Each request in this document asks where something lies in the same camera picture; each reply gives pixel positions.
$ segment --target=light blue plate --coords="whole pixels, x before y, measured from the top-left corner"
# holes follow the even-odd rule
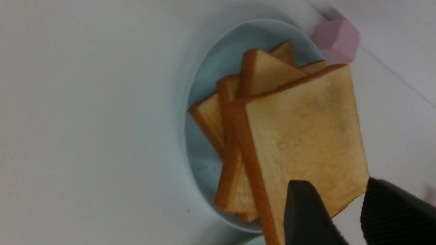
[[[200,65],[188,97],[186,110],[212,94],[220,78],[239,73],[244,52],[251,48],[270,51],[288,40],[291,40],[298,66],[324,59],[308,36],[282,21],[257,19],[229,31],[213,46]],[[222,161],[191,115],[186,116],[185,136],[192,174],[206,201],[230,225],[242,231],[261,233],[259,221],[246,223],[236,215],[223,213],[214,206]]]

